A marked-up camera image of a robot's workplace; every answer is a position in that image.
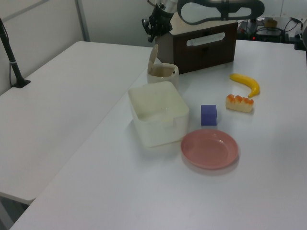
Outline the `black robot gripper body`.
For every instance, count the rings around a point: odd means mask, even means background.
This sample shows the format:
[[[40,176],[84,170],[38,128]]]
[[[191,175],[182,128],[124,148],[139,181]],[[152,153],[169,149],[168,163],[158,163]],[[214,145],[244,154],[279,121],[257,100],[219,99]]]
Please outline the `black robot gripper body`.
[[[170,20],[173,13],[165,11],[164,4],[156,4],[152,15],[147,20],[147,34],[149,38],[156,38],[162,36],[172,30]]]

